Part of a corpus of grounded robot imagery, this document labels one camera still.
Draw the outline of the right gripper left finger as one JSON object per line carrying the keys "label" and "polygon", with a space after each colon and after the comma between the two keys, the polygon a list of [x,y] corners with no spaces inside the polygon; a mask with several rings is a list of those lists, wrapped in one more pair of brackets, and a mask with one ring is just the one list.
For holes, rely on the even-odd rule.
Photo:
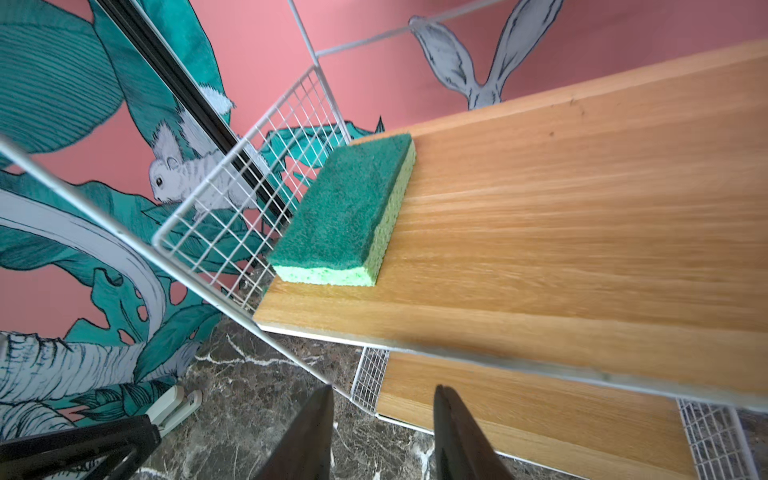
{"label": "right gripper left finger", "polygon": [[334,391],[316,389],[255,479],[329,479]]}

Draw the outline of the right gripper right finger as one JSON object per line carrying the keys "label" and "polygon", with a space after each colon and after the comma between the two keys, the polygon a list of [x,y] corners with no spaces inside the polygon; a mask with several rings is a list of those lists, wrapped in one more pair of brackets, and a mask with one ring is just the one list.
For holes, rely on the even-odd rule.
{"label": "right gripper right finger", "polygon": [[450,386],[435,389],[433,424],[438,479],[514,479]]}

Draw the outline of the green sponge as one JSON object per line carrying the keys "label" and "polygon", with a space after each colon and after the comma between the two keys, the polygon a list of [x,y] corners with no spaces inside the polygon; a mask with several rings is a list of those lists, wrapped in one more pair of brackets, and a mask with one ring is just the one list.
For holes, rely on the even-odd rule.
{"label": "green sponge", "polygon": [[268,255],[280,280],[375,286],[415,160],[409,134],[336,149]]}

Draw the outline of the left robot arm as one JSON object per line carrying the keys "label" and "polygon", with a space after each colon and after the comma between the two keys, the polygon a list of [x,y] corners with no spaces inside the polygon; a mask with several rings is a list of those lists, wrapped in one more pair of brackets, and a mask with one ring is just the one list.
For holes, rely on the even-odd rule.
{"label": "left robot arm", "polygon": [[82,467],[87,479],[128,479],[161,441],[146,415],[15,439],[1,444],[1,477],[46,479]]}

